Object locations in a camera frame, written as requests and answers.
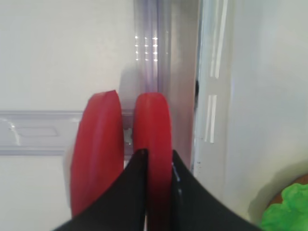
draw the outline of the white surface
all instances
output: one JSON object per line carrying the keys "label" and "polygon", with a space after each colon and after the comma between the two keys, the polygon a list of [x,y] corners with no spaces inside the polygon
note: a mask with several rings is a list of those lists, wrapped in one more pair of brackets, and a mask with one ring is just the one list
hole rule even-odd
{"label": "white surface", "polygon": [[[220,70],[230,80],[229,113],[220,107],[223,86],[212,88],[218,92],[216,114],[229,114],[228,125],[220,130],[224,120],[216,118],[214,136],[223,140],[222,149],[199,145],[198,178],[233,211],[258,221],[280,189],[308,172],[308,1],[230,2],[234,21],[226,30],[233,31],[225,51],[231,49],[231,56]],[[206,121],[206,110],[202,117]]]}
{"label": "white surface", "polygon": [[48,231],[70,219],[60,156],[0,157],[0,230]]}
{"label": "white surface", "polygon": [[135,68],[133,0],[0,0],[0,110],[83,110]]}

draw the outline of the brown object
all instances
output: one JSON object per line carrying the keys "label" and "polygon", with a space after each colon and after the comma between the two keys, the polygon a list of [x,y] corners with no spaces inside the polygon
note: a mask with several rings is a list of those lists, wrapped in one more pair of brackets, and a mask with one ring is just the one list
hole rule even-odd
{"label": "brown object", "polygon": [[[308,174],[303,175],[299,178],[297,178],[296,180],[294,180],[291,184],[288,185],[288,187],[294,183],[298,183],[298,184],[308,184]],[[269,203],[268,207],[271,204],[281,204],[282,203],[282,196],[281,196],[281,192],[282,190],[274,197],[274,199]]]}

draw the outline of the green object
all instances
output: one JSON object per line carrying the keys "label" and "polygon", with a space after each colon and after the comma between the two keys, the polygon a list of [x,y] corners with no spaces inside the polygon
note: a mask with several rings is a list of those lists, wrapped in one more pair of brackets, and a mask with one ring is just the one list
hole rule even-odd
{"label": "green object", "polygon": [[264,212],[265,231],[308,231],[308,184],[293,184],[282,191],[282,203]]}

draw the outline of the green fabric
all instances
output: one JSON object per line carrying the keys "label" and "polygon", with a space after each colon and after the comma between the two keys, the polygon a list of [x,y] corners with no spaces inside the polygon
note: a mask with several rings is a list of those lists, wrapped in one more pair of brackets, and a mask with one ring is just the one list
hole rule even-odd
{"label": "green fabric", "polygon": [[265,231],[308,231],[308,184],[293,184],[282,191],[282,204],[272,204],[264,212]]}

